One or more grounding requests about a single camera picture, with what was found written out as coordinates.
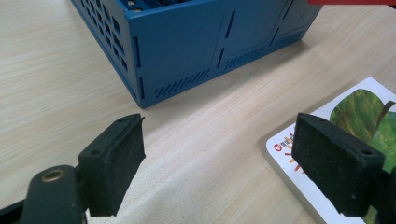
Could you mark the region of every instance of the blue plastic basket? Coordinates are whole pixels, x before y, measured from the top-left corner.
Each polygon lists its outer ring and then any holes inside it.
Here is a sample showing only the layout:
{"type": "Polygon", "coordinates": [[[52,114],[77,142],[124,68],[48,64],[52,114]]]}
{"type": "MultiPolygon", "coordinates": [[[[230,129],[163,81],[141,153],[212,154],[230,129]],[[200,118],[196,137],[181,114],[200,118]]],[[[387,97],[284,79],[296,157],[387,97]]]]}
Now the blue plastic basket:
{"type": "Polygon", "coordinates": [[[301,40],[306,0],[72,0],[142,108],[301,40]]]}

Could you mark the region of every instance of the light wood tabletop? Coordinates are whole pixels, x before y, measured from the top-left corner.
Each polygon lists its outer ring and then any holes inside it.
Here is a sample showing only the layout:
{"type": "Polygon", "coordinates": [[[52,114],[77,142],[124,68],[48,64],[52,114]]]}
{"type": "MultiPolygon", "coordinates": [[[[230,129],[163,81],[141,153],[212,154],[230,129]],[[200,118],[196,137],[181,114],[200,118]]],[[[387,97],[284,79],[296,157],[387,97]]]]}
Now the light wood tabletop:
{"type": "Polygon", "coordinates": [[[367,77],[396,92],[395,24],[391,7],[324,7],[303,41],[143,110],[70,1],[2,0],[0,207],[140,113],[147,157],[119,214],[90,223],[315,223],[262,149],[367,77]]]}

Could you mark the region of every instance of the table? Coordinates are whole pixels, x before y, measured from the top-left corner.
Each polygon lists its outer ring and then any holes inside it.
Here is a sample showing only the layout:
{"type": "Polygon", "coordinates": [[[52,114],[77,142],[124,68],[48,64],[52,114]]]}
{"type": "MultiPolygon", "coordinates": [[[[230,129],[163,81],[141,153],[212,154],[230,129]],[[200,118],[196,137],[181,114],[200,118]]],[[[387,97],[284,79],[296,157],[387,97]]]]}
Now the table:
{"type": "Polygon", "coordinates": [[[396,11],[324,7],[303,41],[140,109],[68,0],[0,2],[0,207],[141,113],[147,158],[116,217],[90,223],[314,223],[266,140],[374,77],[396,92],[396,11]]]}

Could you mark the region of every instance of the logo on book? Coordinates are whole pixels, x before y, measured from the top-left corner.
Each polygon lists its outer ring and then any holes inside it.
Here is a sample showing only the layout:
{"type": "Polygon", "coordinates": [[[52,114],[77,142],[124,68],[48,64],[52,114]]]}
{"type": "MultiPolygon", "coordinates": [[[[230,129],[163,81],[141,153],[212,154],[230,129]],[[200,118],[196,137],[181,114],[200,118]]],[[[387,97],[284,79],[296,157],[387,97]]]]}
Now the logo on book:
{"type": "MultiPolygon", "coordinates": [[[[292,133],[289,133],[289,136],[285,136],[285,140],[283,140],[282,142],[278,143],[278,144],[274,144],[274,150],[275,151],[282,151],[283,148],[285,148],[285,150],[287,150],[285,153],[285,156],[290,156],[291,157],[291,148],[293,146],[293,138],[294,135],[292,133]]],[[[296,162],[293,158],[291,158],[289,160],[289,163],[294,163],[296,162]]],[[[294,168],[294,171],[298,171],[300,169],[300,165],[297,164],[296,167],[294,168]]]]}

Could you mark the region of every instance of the red logo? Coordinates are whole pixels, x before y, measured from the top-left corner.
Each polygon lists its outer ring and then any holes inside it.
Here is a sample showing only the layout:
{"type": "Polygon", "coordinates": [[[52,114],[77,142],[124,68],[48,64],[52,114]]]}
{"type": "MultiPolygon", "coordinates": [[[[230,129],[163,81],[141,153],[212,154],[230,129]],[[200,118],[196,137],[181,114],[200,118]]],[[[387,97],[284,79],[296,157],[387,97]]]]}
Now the red logo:
{"type": "Polygon", "coordinates": [[[275,144],[275,145],[274,145],[274,149],[275,149],[276,151],[281,151],[281,150],[282,150],[282,146],[281,146],[280,144],[275,144]]]}

